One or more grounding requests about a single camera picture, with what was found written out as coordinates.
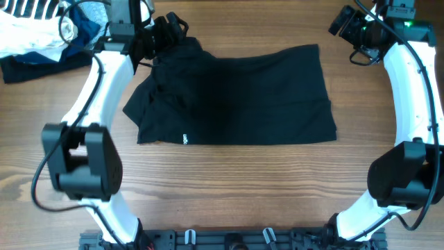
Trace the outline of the black t-shirt with logo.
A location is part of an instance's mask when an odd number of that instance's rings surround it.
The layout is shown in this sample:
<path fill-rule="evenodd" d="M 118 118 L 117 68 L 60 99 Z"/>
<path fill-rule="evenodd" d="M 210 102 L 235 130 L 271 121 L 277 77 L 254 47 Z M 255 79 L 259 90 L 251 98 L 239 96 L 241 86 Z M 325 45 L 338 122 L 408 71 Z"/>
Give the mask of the black t-shirt with logo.
<path fill-rule="evenodd" d="M 218 58 L 189 37 L 161 52 L 124 114 L 140 144 L 313 144 L 336 139 L 316 44 Z"/>

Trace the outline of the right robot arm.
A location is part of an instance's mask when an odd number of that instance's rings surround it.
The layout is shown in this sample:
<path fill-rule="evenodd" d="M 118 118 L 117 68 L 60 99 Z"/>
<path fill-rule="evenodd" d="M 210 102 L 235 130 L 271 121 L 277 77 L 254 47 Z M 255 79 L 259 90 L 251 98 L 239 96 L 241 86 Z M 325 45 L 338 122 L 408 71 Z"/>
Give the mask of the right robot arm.
<path fill-rule="evenodd" d="M 415 18 L 412 1 L 345 6 L 330 33 L 349 42 L 368 64 L 383 63 L 395 106 L 394 147 L 375 160 L 366 191 L 324 226 L 326 249 L 355 248 L 392 219 L 418 211 L 416 230 L 443 198 L 443 109 L 435 77 L 436 35 Z"/>

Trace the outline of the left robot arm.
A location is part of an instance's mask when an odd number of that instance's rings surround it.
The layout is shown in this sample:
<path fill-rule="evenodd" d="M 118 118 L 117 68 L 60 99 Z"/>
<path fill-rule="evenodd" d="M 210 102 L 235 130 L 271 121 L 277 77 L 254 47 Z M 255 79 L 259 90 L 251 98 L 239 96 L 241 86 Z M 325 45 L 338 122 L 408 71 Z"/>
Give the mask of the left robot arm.
<path fill-rule="evenodd" d="M 188 25 L 174 12 L 156 19 L 132 17 L 110 24 L 110 35 L 100 37 L 89 51 L 92 68 L 71 110 L 59 124 L 42 130 L 45 156 L 31 184 L 34 204 L 37 180 L 48 167 L 53 189 L 77 201 L 99 225 L 97 249 L 154 249 L 139 218 L 120 193 L 123 166 L 110 135 L 117 104 L 144 58 L 185 38 Z"/>

